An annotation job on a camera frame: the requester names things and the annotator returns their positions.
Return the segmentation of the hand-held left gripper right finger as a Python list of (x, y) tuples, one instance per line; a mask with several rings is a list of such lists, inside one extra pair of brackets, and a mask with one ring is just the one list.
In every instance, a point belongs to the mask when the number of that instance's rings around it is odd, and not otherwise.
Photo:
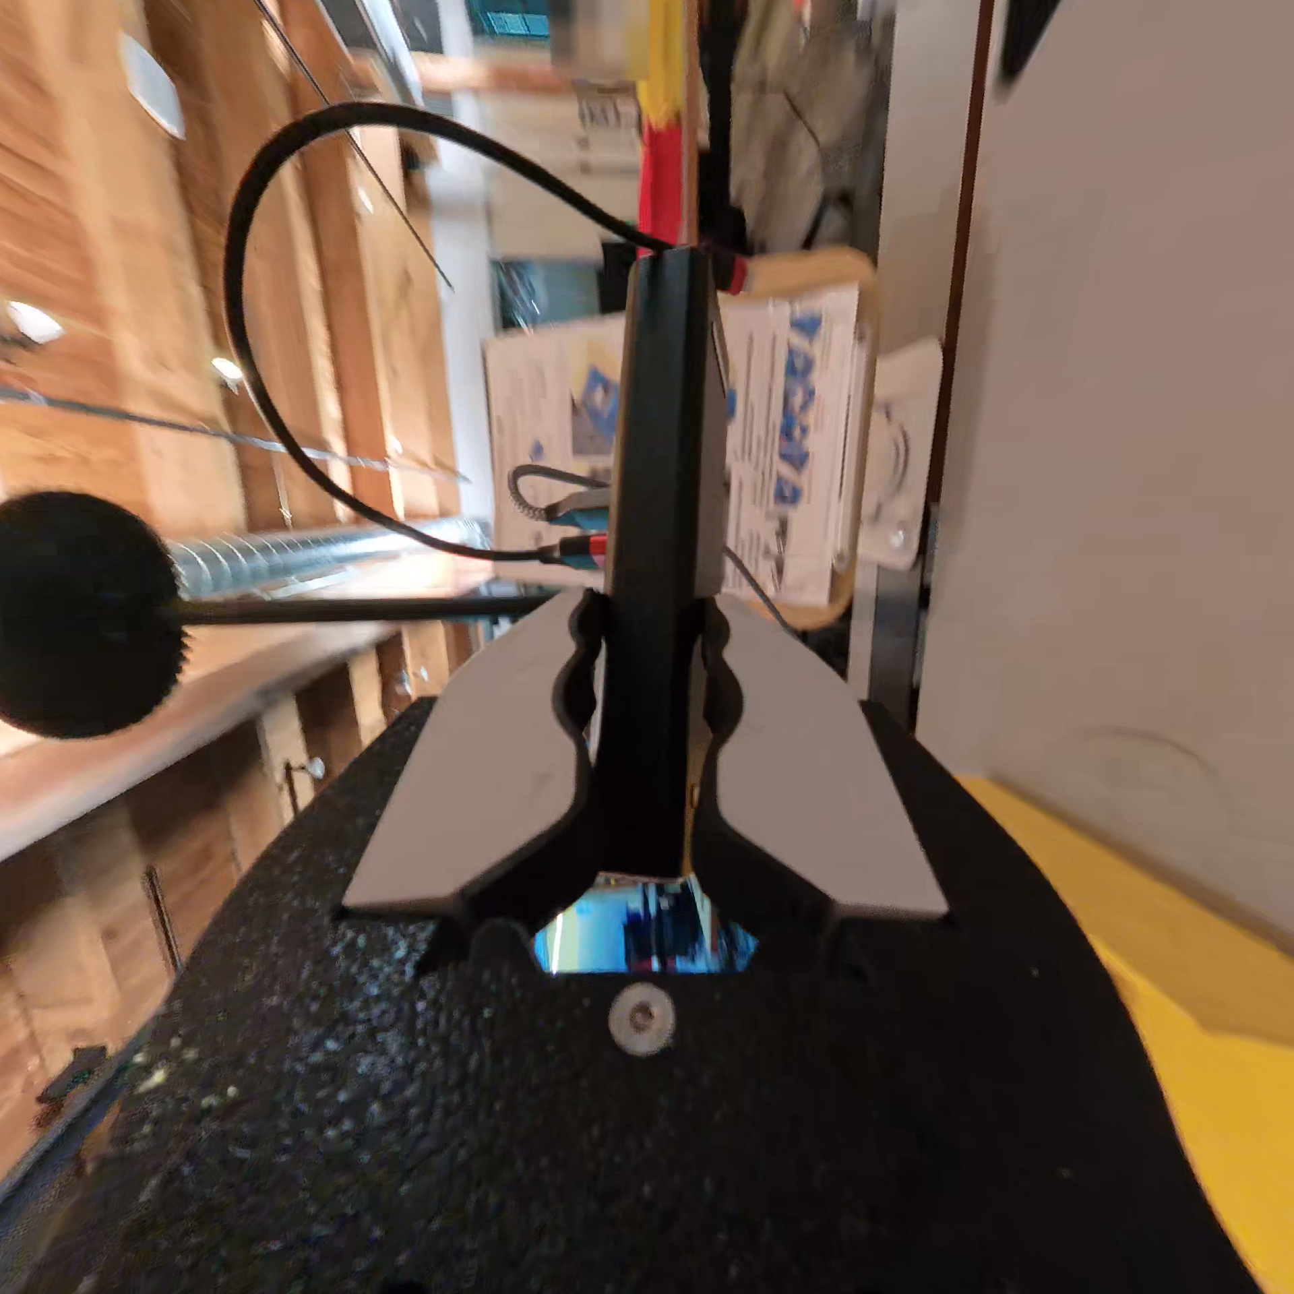
[(847, 684), (734, 596), (706, 607), (703, 894), (744, 927), (940, 920), (949, 901)]

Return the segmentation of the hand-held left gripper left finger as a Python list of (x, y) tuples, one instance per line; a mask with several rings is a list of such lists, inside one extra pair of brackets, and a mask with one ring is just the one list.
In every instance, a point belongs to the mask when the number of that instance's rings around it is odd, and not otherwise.
[(549, 921), (593, 884), (606, 599), (559, 592), (447, 682), (345, 892), (364, 917)]

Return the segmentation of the black usb hub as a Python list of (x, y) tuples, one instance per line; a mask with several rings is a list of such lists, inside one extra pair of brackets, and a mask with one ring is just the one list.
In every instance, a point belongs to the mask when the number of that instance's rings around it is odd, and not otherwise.
[(640, 260), (626, 308), (593, 787), (610, 867), (652, 880), (683, 870), (692, 666), (723, 578), (718, 324), (703, 251)]

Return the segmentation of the yellow plastic bin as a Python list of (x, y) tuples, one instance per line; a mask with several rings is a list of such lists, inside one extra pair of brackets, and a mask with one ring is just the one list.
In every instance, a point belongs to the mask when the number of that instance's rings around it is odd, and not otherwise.
[(1191, 1165), (1263, 1291), (1293, 1291), (1291, 955), (1131, 855), (975, 776), (1116, 980)]

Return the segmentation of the illustrated instruction board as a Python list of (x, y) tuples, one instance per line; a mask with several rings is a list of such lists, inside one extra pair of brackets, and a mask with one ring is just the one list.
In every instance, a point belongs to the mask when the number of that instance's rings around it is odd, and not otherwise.
[[(720, 296), (726, 345), (726, 544), (800, 632), (852, 599), (877, 376), (880, 285), (854, 248), (763, 254)], [(513, 330), (482, 347), (493, 542), (533, 550), (576, 533), (546, 513), (576, 481), (607, 484), (621, 414), (626, 316)]]

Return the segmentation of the silver ventilation duct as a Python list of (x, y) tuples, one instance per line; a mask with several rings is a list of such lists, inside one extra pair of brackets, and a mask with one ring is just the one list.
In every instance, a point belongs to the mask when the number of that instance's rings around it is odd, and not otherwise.
[(167, 539), (164, 547), (182, 598), (190, 601), (259, 595), (376, 561), (438, 555), (425, 544), (371, 525)]

